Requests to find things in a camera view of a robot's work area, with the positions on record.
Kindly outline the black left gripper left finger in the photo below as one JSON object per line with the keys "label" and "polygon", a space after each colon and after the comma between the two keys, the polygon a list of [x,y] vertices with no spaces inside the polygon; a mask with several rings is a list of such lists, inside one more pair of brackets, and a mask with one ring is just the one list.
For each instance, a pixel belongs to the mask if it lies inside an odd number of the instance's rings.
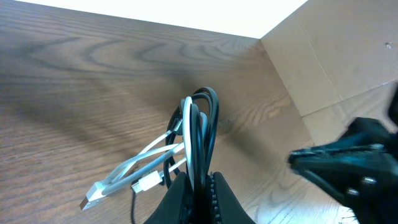
{"label": "black left gripper left finger", "polygon": [[193,193],[186,173],[180,172],[144,224],[187,224],[193,213]]}

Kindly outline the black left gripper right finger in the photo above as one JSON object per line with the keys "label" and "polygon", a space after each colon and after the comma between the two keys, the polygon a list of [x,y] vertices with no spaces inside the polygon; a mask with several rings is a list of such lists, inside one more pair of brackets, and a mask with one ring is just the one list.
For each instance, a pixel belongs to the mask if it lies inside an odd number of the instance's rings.
{"label": "black left gripper right finger", "polygon": [[209,223],[254,224],[220,172],[206,178]]}

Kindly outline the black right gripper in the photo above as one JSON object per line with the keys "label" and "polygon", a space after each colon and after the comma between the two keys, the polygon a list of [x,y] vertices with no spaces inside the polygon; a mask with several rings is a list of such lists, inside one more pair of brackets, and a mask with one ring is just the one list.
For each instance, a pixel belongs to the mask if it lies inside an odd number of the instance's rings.
{"label": "black right gripper", "polygon": [[397,223],[397,131],[355,117],[337,141],[294,150],[287,162],[360,223]]}

